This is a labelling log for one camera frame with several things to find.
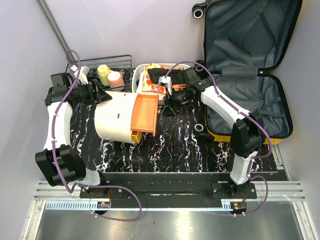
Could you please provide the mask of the white plastic tray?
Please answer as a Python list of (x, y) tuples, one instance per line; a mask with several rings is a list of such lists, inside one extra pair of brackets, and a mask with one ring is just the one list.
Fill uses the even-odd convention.
[[(145, 63), (145, 64), (140, 64), (138, 65), (134, 71), (133, 71), (133, 75), (131, 78), (131, 92), (132, 93), (136, 93), (137, 89), (139, 88), (139, 82), (140, 82), (140, 76), (141, 73), (144, 71), (145, 67), (148, 67), (150, 65), (150, 63)], [(191, 66), (185, 63), (181, 63), (179, 65), (177, 65), (174, 70), (186, 70), (188, 68), (190, 68)]]

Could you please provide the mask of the pink yellow drawer box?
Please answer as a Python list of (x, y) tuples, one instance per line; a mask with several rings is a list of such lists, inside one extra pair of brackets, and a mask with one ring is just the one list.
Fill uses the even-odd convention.
[(94, 127), (107, 141), (140, 143), (143, 133), (156, 135), (159, 96), (107, 91), (110, 100), (96, 105)]

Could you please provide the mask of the orange floral cloth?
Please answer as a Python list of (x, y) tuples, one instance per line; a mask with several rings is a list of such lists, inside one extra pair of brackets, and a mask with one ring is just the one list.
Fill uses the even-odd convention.
[[(156, 63), (151, 63), (143, 68), (142, 71), (142, 92), (155, 92), (157, 94), (167, 94), (165, 86), (159, 84), (159, 78), (166, 75), (169, 67), (165, 67)], [(169, 77), (171, 78), (172, 88), (178, 92), (187, 87), (184, 82), (184, 71), (181, 69), (173, 69)]]

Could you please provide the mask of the yellow Pikachu suitcase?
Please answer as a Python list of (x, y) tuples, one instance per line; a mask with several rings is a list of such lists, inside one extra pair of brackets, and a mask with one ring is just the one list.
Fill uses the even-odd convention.
[(207, 0), (192, 6), (204, 19), (204, 65), (218, 88), (242, 108), (263, 117), (266, 143), (293, 132), (281, 81), (282, 62), (302, 7), (300, 0)]

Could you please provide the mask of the white cloth garment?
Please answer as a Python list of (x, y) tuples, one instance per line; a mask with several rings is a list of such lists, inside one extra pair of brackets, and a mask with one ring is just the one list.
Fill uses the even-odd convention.
[(140, 81), (139, 81), (139, 86), (138, 86), (138, 88), (136, 89), (136, 92), (137, 92), (137, 93), (142, 92), (143, 80), (144, 80), (144, 72), (141, 72), (141, 73), (140, 73), (139, 80), (140, 80)]

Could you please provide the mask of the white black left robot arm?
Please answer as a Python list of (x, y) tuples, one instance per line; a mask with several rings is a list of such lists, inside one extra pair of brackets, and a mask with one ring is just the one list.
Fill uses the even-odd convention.
[(100, 104), (112, 99), (96, 79), (72, 87), (69, 73), (51, 75), (52, 87), (44, 100), (49, 122), (43, 151), (35, 154), (35, 162), (52, 187), (81, 184), (90, 187), (97, 198), (108, 193), (108, 186), (101, 181), (101, 174), (89, 170), (71, 144), (71, 117), (73, 106), (79, 103)]

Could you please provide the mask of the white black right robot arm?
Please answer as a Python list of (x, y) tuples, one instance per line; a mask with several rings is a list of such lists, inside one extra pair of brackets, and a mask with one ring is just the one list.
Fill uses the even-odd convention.
[(264, 128), (263, 117), (258, 111), (250, 112), (227, 97), (218, 88), (211, 73), (208, 78), (200, 79), (192, 68), (186, 71), (186, 94), (180, 96), (178, 101), (186, 103), (199, 94), (201, 102), (214, 110), (231, 127), (230, 145), (234, 160), (227, 192), (230, 197), (239, 198), (245, 192), (244, 184), (252, 179), (250, 172), (253, 159), (260, 157), (258, 152), (265, 140), (271, 143), (271, 138)]

